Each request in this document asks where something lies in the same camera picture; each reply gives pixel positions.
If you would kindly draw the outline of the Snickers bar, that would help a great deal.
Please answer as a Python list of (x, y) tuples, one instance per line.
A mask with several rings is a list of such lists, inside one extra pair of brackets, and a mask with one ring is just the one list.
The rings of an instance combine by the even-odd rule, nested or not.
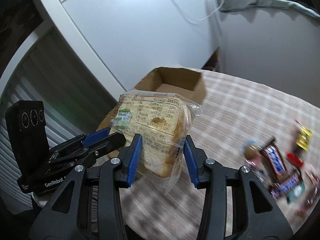
[(275, 183), (270, 187), (270, 194), (274, 199), (278, 199), (290, 192), (294, 187), (303, 181), (300, 173), (293, 173), (287, 180), (282, 183)]
[(272, 137), (260, 150), (260, 154), (267, 160), (272, 171), (274, 181), (281, 181), (287, 174), (282, 155), (276, 146), (276, 139)]

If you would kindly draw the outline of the packaged sliced bread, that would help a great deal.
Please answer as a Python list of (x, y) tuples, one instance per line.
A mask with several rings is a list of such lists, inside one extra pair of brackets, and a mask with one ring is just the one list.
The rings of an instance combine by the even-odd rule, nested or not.
[(180, 178), (184, 141), (201, 114), (199, 103), (177, 93), (131, 90), (121, 94), (110, 126), (127, 145), (135, 134), (142, 136), (138, 172), (167, 194)]

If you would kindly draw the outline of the teal candy wrapper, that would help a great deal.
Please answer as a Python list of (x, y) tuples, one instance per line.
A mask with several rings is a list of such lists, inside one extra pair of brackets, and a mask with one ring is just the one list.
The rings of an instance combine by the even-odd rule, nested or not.
[(302, 181), (286, 194), (287, 204), (290, 204), (291, 202), (299, 198), (304, 193), (304, 191), (305, 184)]

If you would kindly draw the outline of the red candy wrapper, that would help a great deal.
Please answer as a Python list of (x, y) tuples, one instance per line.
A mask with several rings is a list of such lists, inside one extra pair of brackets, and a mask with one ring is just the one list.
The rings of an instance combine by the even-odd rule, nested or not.
[(295, 165), (299, 168), (302, 168), (304, 166), (304, 162), (296, 154), (286, 153), (285, 156), (292, 165)]

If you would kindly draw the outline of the yellow candy wrapper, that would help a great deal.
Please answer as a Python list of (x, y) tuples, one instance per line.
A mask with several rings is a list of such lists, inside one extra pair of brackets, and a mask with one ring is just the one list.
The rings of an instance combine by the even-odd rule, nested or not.
[(312, 132), (305, 126), (299, 126), (296, 145), (304, 151), (309, 150), (309, 143), (312, 137)]

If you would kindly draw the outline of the checkered pink tablecloth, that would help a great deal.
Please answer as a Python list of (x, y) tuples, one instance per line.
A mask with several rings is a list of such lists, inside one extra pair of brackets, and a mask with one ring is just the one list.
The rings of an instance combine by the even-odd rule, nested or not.
[[(297, 124), (302, 124), (312, 131), (304, 161), (319, 170), (318, 107), (238, 77), (210, 71), (202, 77), (207, 95), (190, 135), (208, 157), (239, 168), (244, 164), (244, 142), (252, 139), (264, 144), (271, 137), (276, 138), (280, 152), (287, 153), (294, 145)], [(125, 223), (144, 239), (196, 238), (204, 191), (195, 189), (186, 167), (167, 194), (143, 177), (121, 190), (120, 196)]]

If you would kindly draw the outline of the brown cardboard box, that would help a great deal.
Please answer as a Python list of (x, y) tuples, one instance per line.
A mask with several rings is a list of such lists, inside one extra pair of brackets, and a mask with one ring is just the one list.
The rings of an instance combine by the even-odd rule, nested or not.
[[(202, 104), (206, 95), (201, 72), (187, 68), (159, 67), (149, 72), (131, 90), (177, 93), (185, 98)], [(110, 126), (112, 109), (99, 125), (99, 129)]]

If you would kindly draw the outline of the white cabinet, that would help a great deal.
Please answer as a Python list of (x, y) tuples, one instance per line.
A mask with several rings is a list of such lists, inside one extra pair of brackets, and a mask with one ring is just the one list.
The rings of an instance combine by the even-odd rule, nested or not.
[(221, 45), (218, 0), (34, 0), (117, 99), (157, 67), (202, 68)]

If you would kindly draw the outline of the grey windowsill cloth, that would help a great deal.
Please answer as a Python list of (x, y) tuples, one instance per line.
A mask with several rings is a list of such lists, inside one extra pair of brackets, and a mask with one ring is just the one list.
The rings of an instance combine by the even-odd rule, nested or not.
[(277, 10), (294, 10), (304, 16), (319, 20), (319, 13), (301, 3), (292, 0), (224, 0), (219, 11), (239, 12), (247, 9), (273, 8)]

